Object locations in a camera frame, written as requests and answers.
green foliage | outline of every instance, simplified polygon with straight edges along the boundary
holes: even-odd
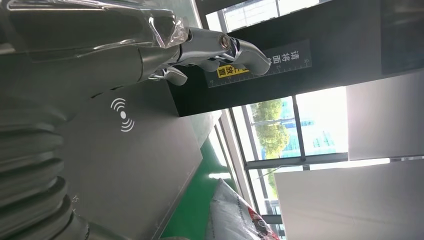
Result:
[[[283,101],[275,99],[251,104],[255,123],[272,121],[280,118]],[[257,138],[265,149],[268,159],[278,158],[289,143],[289,133],[286,127],[279,122],[255,125]]]
[[[256,133],[268,159],[279,158],[289,142],[287,128],[279,123],[256,126]]]
[[[251,104],[255,123],[278,119],[281,115],[283,100],[274,99]]]

green floor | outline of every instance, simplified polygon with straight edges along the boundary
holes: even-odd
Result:
[[[218,179],[211,178],[210,174],[227,173],[229,170],[220,163],[218,156],[221,149],[210,135],[200,151],[203,160],[194,174],[184,196],[166,226],[162,238],[185,237],[189,240],[203,240],[208,223],[209,203],[214,195]],[[236,185],[232,179],[225,179],[235,191]]]

silver robotic hand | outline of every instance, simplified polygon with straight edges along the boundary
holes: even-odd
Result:
[[[214,72],[224,63],[237,69],[247,68],[254,75],[263,75],[270,69],[267,57],[255,45],[217,31],[190,28],[188,39],[179,45],[178,53],[148,79],[183,85],[187,76],[173,67],[176,65],[197,65],[206,72]]]

yellow label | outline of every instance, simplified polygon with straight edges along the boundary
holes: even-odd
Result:
[[[238,69],[238,68],[234,68],[231,65],[220,66],[216,70],[216,73],[218,74],[218,78],[220,78],[220,79],[225,78],[225,77],[229,77],[229,76],[234,76],[234,75],[237,75],[237,74],[247,73],[247,72],[249,72],[249,70],[247,70],[247,68]]]

gray panel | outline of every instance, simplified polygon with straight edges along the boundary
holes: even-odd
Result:
[[[276,173],[289,240],[422,240],[424,161]]]
[[[349,159],[424,155],[424,72],[346,87]]]
[[[135,121],[129,132],[110,108],[115,98],[126,100]],[[75,212],[135,240],[159,237],[202,159],[190,119],[177,117],[165,81],[97,96],[58,131]]]

